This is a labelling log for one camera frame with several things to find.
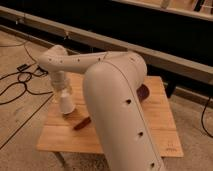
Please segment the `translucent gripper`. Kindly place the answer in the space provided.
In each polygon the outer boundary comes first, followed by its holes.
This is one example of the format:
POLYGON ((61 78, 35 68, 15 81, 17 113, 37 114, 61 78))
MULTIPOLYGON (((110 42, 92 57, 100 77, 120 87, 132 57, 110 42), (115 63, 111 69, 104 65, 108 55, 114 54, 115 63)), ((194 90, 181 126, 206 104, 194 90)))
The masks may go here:
POLYGON ((62 91, 64 89, 66 89, 69 94, 72 93, 72 87, 70 86, 70 80, 69 79, 67 79, 63 82, 52 81, 51 86, 53 88, 54 102, 58 102, 60 100, 60 96, 61 96, 62 91))

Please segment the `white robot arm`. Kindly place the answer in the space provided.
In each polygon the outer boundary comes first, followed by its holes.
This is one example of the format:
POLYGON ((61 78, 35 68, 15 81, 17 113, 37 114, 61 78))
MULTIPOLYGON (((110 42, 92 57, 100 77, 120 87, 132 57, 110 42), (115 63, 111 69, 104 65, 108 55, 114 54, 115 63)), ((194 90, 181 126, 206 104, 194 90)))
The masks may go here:
POLYGON ((68 72, 83 78, 83 96, 111 171, 166 171, 153 141, 137 91, 147 75, 144 59, 131 51, 69 55, 55 45, 38 63, 59 91, 59 109, 74 111, 68 72))

